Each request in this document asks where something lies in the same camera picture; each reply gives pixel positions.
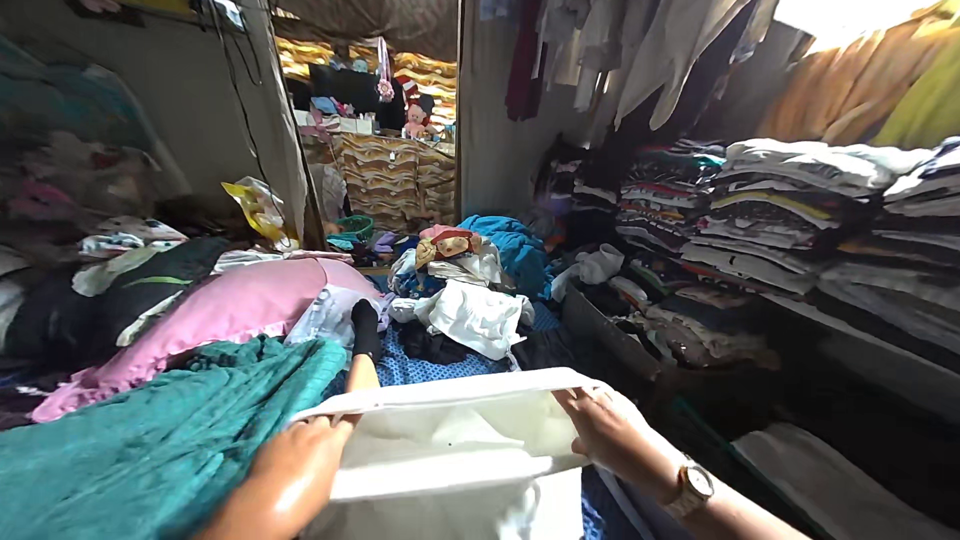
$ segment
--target green cloth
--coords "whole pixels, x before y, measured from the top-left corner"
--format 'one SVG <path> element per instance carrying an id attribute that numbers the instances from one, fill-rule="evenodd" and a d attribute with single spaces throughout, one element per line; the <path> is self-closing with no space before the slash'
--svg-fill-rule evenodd
<path id="1" fill-rule="evenodd" d="M 951 135 L 960 135 L 960 38 L 944 47 L 933 64 L 897 103 L 874 146 L 933 148 Z"/>
<path id="2" fill-rule="evenodd" d="M 201 347 L 188 370 L 0 433 L 4 538 L 185 538 L 347 362 L 333 342 Z"/>

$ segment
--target green basket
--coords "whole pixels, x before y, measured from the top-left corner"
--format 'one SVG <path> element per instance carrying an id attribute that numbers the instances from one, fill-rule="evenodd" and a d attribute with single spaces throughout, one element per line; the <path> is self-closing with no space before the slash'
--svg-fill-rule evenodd
<path id="1" fill-rule="evenodd" d="M 373 235 L 373 218 L 366 215 L 352 215 L 336 221 L 344 228 L 344 233 L 355 234 L 357 239 L 366 242 Z"/>

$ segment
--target watch strap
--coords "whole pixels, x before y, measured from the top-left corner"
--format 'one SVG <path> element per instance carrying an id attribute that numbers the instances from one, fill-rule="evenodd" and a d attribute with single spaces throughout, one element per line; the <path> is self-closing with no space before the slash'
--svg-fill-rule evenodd
<path id="1" fill-rule="evenodd" d="M 670 517 L 677 521 L 681 520 L 690 512 L 703 507 L 707 503 L 707 500 L 709 500 L 709 496 L 705 497 L 690 485 L 690 480 L 687 476 L 688 469 L 689 466 L 687 465 L 680 468 L 680 496 L 673 503 L 663 508 Z"/>

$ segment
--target plastic bag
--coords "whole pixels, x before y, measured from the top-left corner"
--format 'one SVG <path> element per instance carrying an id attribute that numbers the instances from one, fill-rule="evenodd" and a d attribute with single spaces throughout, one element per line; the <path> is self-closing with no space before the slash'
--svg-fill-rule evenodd
<path id="1" fill-rule="evenodd" d="M 310 303 L 300 320 L 283 340 L 284 345 L 302 343 L 311 339 L 331 339 L 348 351 L 353 349 L 353 323 L 350 312 L 357 302 L 367 299 L 377 312 L 382 312 L 384 300 L 353 289 L 327 285 Z"/>
<path id="2" fill-rule="evenodd" d="M 234 184 L 222 182 L 220 185 L 243 209 L 247 223 L 274 243 L 274 249 L 288 252 L 300 248 L 296 231 L 283 221 L 283 201 L 271 196 L 268 185 L 250 176 Z"/>

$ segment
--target watch face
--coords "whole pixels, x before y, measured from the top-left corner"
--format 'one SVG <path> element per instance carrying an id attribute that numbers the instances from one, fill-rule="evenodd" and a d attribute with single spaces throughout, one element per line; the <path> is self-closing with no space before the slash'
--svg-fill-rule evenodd
<path id="1" fill-rule="evenodd" d="M 690 482 L 690 487 L 704 498 L 713 495 L 713 481 L 707 471 L 700 467 L 689 467 L 686 470 L 686 477 Z"/>

